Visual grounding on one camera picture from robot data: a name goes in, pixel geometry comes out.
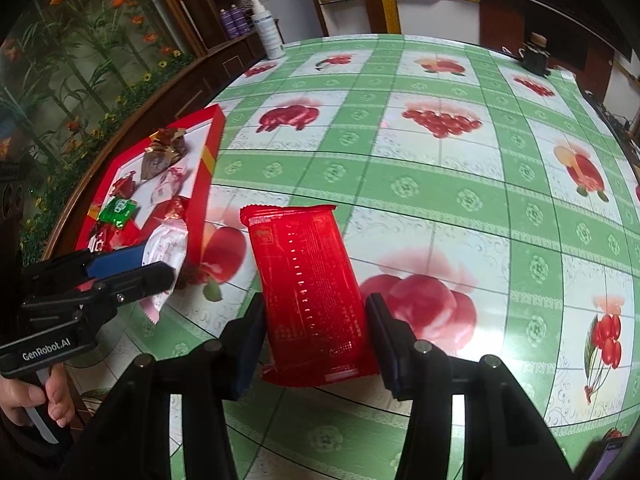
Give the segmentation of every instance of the table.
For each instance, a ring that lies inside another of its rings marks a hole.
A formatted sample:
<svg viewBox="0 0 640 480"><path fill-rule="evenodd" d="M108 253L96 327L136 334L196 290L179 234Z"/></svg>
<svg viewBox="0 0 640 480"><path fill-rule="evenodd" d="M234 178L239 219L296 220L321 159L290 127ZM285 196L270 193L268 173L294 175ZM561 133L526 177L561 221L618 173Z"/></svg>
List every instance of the table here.
<svg viewBox="0 0 640 480"><path fill-rule="evenodd" d="M226 126L208 221L233 224L250 203L337 204L358 282L385 275L417 301L439 287L440 313L454 297L462 314L437 342L472 360L501 356L572 466L610 428L627 434L640 409L640 188L572 75L540 79L502 54L418 36L323 38L286 53L215 99ZM141 351L185 354L220 334L260 290L250 250L220 288L217 303L203 285L176 292L156 326L121 309L96 356L70 367L83 397L99 404ZM240 478L384 480L410 404L378 376L306 390L256 378L225 411ZM451 479L461 398L453 424ZM182 478L179 397L171 436Z"/></svg>

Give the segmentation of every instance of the white spray bottle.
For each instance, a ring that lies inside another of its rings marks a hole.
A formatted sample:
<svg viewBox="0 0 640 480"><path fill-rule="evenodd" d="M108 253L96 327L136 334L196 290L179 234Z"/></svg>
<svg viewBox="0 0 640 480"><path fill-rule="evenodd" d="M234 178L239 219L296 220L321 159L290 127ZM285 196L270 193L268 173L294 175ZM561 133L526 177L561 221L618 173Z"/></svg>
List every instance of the white spray bottle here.
<svg viewBox="0 0 640 480"><path fill-rule="evenodd" d="M280 37L280 32L278 31L278 27L276 27L273 16L264 8L260 0L252 0L252 4L254 8L252 21L258 31L258 35L260 35L260 40L267 53L267 57L269 59L278 59L284 56L282 38Z"/></svg>

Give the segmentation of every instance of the red snack package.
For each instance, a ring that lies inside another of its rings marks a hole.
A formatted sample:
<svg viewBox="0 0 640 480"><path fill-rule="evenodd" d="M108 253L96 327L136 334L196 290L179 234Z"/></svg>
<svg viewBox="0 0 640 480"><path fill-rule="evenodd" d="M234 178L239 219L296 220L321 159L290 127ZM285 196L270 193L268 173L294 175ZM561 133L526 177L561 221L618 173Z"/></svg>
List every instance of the red snack package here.
<svg viewBox="0 0 640 480"><path fill-rule="evenodd" d="M334 205L240 211L260 271L273 363L263 379L321 386L378 373Z"/></svg>

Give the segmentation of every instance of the purple bottle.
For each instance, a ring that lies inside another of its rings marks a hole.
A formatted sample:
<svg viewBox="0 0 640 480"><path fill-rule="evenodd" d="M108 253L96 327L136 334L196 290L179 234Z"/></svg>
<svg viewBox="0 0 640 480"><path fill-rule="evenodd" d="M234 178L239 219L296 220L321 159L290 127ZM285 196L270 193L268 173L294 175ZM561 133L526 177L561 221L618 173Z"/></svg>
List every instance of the purple bottle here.
<svg viewBox="0 0 640 480"><path fill-rule="evenodd" d="M251 31L242 10L238 9L235 5L232 5L229 13L231 14L240 34L247 34Z"/></svg>
<svg viewBox="0 0 640 480"><path fill-rule="evenodd" d="M240 36L240 32L238 32L234 19L228 10L220 9L220 21L222 22L222 26L225 27L226 35L230 40Z"/></svg>

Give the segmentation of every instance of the white candy wrapper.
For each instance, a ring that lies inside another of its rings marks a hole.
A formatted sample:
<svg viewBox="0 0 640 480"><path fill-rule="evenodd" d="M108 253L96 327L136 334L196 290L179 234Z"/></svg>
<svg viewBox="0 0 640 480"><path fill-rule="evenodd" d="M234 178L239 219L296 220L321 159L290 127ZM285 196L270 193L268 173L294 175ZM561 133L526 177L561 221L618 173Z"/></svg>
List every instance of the white candy wrapper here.
<svg viewBox="0 0 640 480"><path fill-rule="evenodd" d="M186 175L187 168L184 165L171 166L165 170L151 193L152 205L165 202L177 195Z"/></svg>
<svg viewBox="0 0 640 480"><path fill-rule="evenodd" d="M146 241L142 265L164 262L175 273L174 282L169 289L140 300L142 310L153 324L160 319L160 310L174 291L175 282L187 255L188 237L189 232L184 220L167 220L160 224Z"/></svg>

